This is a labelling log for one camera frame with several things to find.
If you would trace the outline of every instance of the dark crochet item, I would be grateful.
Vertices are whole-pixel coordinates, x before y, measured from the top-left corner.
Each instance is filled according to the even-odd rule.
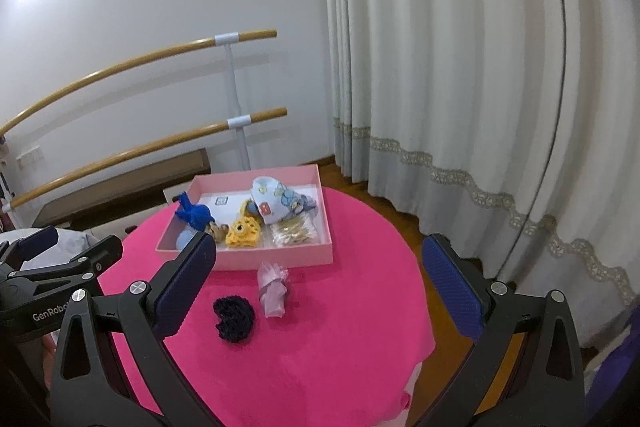
[[[217,299],[213,303],[213,311],[220,317],[216,328],[225,341],[234,344],[243,341],[254,327],[254,309],[247,299],[237,295]]]

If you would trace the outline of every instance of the white curtain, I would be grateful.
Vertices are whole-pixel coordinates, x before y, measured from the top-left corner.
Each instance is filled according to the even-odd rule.
[[[327,0],[336,159],[598,344],[640,292],[640,0]]]

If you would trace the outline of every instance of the purple cloth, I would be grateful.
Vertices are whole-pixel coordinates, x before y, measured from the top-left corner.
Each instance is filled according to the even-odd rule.
[[[593,379],[586,397],[586,417],[591,419],[613,395],[629,370],[631,363],[640,354],[640,307],[629,318],[629,336],[604,360]]]

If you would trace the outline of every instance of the pink tablecloth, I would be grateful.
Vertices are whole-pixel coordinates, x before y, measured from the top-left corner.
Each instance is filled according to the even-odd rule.
[[[290,270],[286,315],[265,319],[255,271],[211,273],[182,328],[165,344],[227,427],[370,427],[401,412],[415,365],[435,343],[415,256],[366,204],[324,189],[334,263]],[[124,241],[100,277],[108,295],[161,266],[154,253],[175,205]],[[240,345],[218,337],[212,303],[240,295],[256,312]],[[133,389],[158,410],[121,335],[116,345]]]

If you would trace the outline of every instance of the gray cushion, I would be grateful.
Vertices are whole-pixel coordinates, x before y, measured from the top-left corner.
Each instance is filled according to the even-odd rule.
[[[36,233],[38,230],[39,229],[18,229],[0,233],[0,243],[4,241],[13,243],[17,239]],[[57,230],[58,244],[44,251],[35,259],[24,263],[22,265],[23,270],[68,263],[72,257],[75,257],[91,245],[97,243],[97,239],[90,233],[76,232],[75,230]]]

